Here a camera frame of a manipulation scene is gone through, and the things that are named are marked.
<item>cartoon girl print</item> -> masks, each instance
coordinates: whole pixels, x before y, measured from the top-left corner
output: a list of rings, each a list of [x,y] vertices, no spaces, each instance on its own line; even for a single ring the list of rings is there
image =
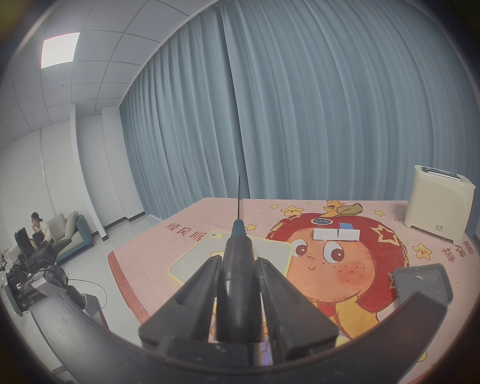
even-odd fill
[[[292,244],[287,278],[338,325],[347,341],[377,325],[377,312],[396,299],[391,276],[396,268],[408,266],[408,254],[384,224],[349,216],[363,211],[359,203],[328,201],[326,208],[331,208],[326,214],[286,217],[267,239]],[[340,223],[359,229],[360,240],[313,240],[314,228],[340,228]]]

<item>black hair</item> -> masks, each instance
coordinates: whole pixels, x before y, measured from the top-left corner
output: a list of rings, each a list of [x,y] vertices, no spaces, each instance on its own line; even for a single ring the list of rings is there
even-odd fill
[[[40,218],[40,216],[38,215],[37,212],[33,212],[33,213],[32,213],[32,219],[38,220],[39,222],[40,222],[40,221],[43,221],[43,219]]]

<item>pink tablecloth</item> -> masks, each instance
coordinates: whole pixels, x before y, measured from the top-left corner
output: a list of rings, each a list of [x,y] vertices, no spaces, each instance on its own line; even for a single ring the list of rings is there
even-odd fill
[[[120,291],[141,323],[180,287],[168,275],[168,267],[208,232],[230,232],[236,203],[235,199],[202,199],[108,256]],[[463,245],[456,247],[405,227],[406,206],[404,201],[244,200],[247,234],[293,244],[287,277],[339,325],[345,340],[371,328],[398,306],[391,278],[395,268],[445,266],[454,300],[426,358],[403,383],[418,378],[439,360],[480,293],[480,258],[472,241],[465,235]],[[342,243],[343,258],[335,262],[318,248],[323,242],[311,240],[311,231],[322,226],[338,228],[340,223],[360,229],[360,241]]]

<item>white wall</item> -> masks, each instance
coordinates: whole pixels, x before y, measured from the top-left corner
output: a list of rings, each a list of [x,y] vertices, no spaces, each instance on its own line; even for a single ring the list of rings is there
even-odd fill
[[[77,139],[80,162],[88,194],[100,223],[106,226],[125,217],[108,168],[101,116],[78,118]]]
[[[102,127],[108,167],[115,190],[127,218],[144,211],[128,162],[118,107],[102,108]]]
[[[92,232],[95,224],[80,193],[73,167],[70,122],[63,121],[42,129],[43,167],[47,188],[56,214],[65,218],[73,211],[84,215]]]
[[[128,163],[118,108],[104,116],[79,118],[77,139],[90,199],[103,226],[144,209]],[[22,227],[32,232],[30,216],[45,221],[77,210],[97,230],[78,188],[70,122],[30,133],[0,152],[0,250],[15,244]]]
[[[7,225],[3,219],[3,213],[0,206],[0,252],[3,252],[6,249],[9,249],[12,245],[12,240],[8,234]]]
[[[45,221],[53,211],[43,176],[40,131],[15,141],[0,153],[0,206],[12,244],[14,233],[25,227],[32,235],[31,214]]]

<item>ceiling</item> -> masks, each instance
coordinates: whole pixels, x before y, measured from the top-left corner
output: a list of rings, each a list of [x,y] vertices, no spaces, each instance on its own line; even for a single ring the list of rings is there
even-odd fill
[[[0,150],[51,124],[120,104],[147,59],[211,0],[59,0],[0,84]],[[73,62],[40,69],[43,40],[80,32]]]

